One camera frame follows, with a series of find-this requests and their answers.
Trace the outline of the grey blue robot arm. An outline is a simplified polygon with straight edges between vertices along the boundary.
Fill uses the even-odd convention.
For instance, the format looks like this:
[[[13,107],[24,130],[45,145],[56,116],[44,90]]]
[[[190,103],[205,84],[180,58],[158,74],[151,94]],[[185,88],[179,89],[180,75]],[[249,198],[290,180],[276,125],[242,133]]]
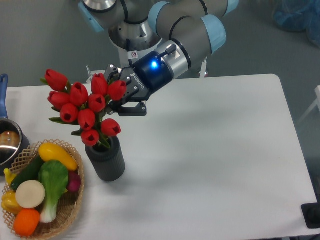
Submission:
[[[109,65],[105,78],[124,81],[126,91],[107,104],[108,115],[145,116],[152,94],[226,42],[221,18],[236,0],[81,0],[83,18],[96,32],[108,31],[120,68]]]

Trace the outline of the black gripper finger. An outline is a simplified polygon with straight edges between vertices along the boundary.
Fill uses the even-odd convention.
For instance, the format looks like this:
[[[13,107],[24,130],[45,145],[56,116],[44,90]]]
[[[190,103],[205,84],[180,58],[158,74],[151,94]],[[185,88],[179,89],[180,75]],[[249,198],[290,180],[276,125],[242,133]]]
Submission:
[[[108,65],[103,74],[106,82],[108,84],[119,82],[122,70],[122,68],[116,67],[114,64]]]
[[[120,101],[111,101],[105,108],[105,113],[118,114],[120,117],[143,117],[147,115],[147,107],[142,101],[130,107],[125,107]]]

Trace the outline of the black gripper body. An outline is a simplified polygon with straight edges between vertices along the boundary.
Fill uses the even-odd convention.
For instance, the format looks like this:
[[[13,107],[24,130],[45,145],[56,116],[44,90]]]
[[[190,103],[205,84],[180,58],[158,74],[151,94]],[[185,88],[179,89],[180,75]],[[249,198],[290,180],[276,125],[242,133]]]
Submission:
[[[173,80],[170,68],[162,59],[165,52],[153,51],[122,69],[119,80],[126,83],[122,103],[147,101],[152,94]]]

